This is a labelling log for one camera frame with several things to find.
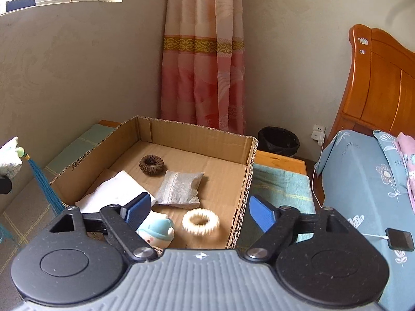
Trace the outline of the cream hair scrunchie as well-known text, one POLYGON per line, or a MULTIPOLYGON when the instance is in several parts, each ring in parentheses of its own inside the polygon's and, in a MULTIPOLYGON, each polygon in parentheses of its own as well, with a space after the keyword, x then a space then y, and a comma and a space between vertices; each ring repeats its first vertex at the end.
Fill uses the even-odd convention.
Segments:
POLYGON ((184 230, 194 236, 210 235, 220 226, 219 217, 208 209, 193 209, 182 218, 184 230))

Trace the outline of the wooden bed headboard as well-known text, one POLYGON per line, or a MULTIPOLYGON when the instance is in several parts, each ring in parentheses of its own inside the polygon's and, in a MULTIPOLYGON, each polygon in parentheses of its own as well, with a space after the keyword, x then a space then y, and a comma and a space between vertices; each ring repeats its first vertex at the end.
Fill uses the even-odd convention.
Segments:
POLYGON ((354 25, 352 64, 345 92, 326 139, 349 129, 370 136, 381 130, 414 136, 414 52, 384 30, 354 25))

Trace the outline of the floral pouch with teal cord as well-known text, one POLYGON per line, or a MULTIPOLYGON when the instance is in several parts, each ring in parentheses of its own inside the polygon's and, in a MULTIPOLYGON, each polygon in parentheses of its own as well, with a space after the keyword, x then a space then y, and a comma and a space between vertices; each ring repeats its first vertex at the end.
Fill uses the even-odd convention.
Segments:
POLYGON ((13 183, 7 195, 1 194, 1 243, 28 243, 37 226, 54 216, 28 160, 20 158, 15 136, 1 147, 1 175, 13 183))

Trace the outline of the grey lace sachet pillow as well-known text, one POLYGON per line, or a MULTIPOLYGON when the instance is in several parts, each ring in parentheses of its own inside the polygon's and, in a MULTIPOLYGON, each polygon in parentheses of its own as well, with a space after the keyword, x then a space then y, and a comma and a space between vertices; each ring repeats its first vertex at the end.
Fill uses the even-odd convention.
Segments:
POLYGON ((200 206, 198 188, 203 176, 204 172, 166 171, 164 180, 155 195, 154 204, 180 209, 197 209, 200 206))

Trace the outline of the brown hair scrunchie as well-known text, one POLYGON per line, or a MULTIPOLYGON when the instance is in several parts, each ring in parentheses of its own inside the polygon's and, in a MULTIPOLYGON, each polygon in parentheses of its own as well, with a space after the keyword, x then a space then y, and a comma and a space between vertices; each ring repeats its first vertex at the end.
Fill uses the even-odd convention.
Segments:
POLYGON ((165 170, 165 162, 157 155, 148 154, 141 158, 139 167, 145 175, 157 176, 165 170))

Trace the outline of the black smartphone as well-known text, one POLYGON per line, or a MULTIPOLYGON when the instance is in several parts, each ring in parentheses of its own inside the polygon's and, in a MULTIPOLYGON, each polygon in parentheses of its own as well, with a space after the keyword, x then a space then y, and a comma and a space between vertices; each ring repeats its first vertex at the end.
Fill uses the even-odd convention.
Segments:
POLYGON ((396 251, 414 251, 414 240, 410 232, 387 228, 388 246, 396 251))

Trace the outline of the white cloth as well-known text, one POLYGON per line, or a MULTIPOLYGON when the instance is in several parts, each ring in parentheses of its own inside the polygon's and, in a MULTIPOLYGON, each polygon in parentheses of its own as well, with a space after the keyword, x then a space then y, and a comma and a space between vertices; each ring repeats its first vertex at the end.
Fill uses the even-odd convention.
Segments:
MULTIPOLYGON (((82 199, 75 202, 83 214, 97 213, 109 204, 124 206, 143 192, 150 192, 136 182, 126 171, 118 173, 104 170, 87 190, 82 199)), ((151 205, 156 198, 150 194, 151 205)))

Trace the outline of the pink floral quilt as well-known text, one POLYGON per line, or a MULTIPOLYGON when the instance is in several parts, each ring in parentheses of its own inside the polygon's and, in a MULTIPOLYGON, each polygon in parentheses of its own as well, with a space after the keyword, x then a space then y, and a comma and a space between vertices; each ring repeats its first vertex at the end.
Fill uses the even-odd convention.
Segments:
POLYGON ((411 208, 415 212, 415 140, 411 136, 401 132, 397 137, 397 141, 406 167, 407 188, 409 191, 411 208))

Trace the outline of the open cardboard box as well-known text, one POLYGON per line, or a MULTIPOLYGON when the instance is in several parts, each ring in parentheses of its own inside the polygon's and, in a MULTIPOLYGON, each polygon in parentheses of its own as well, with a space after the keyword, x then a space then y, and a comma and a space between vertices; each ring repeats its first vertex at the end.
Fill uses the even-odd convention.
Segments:
POLYGON ((243 225, 258 140, 251 136, 204 126, 134 117, 119 125, 84 156, 69 165, 51 183, 61 201, 74 205, 113 173, 125 171, 155 195, 165 176, 148 176, 139 162, 156 155, 166 171, 203 173, 198 198, 204 209, 219 216, 219 229, 196 237, 182 228, 186 209, 154 206, 175 224, 171 246, 185 249, 233 248, 243 225))

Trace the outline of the blue white plush toy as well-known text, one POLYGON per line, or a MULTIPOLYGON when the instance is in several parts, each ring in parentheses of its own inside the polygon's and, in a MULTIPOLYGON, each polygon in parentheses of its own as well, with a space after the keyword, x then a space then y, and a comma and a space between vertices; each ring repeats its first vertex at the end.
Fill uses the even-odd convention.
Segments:
POLYGON ((166 249, 175 237, 175 228, 167 214, 150 211, 136 233, 150 246, 166 249))

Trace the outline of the pink patterned curtain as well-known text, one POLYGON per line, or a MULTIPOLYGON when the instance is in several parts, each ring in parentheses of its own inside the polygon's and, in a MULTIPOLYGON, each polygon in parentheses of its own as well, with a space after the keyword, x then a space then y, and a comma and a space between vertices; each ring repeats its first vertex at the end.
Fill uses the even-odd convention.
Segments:
POLYGON ((167 0, 161 117, 242 134, 242 0, 167 0))

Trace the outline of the white wall socket with charger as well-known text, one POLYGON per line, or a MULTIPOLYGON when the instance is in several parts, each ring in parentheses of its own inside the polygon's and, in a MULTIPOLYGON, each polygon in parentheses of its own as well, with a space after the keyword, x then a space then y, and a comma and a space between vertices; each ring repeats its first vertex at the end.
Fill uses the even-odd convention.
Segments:
POLYGON ((313 131, 312 131, 311 137, 321 147, 323 146, 325 138, 326 138, 325 130, 326 130, 325 126, 321 126, 321 125, 317 125, 317 124, 315 124, 313 126, 313 131))

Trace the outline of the blue floral bed sheet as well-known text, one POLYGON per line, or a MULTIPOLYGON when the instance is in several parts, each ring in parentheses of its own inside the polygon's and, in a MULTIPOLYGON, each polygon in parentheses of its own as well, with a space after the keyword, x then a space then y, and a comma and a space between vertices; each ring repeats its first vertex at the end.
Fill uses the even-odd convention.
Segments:
POLYGON ((410 232, 414 240, 414 211, 407 172, 397 136, 374 130, 366 136, 339 131, 316 164, 322 178, 324 205, 341 213, 382 253, 390 278, 380 299, 387 310, 414 309, 414 251, 388 246, 385 230, 410 232))

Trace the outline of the black waste bin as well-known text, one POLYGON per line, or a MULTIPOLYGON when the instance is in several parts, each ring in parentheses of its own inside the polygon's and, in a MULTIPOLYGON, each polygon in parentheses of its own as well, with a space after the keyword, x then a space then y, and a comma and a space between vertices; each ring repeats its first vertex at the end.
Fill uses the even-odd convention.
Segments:
POLYGON ((300 141, 293 132, 266 126, 258 132, 258 149, 264 152, 292 157, 300 148, 300 141))

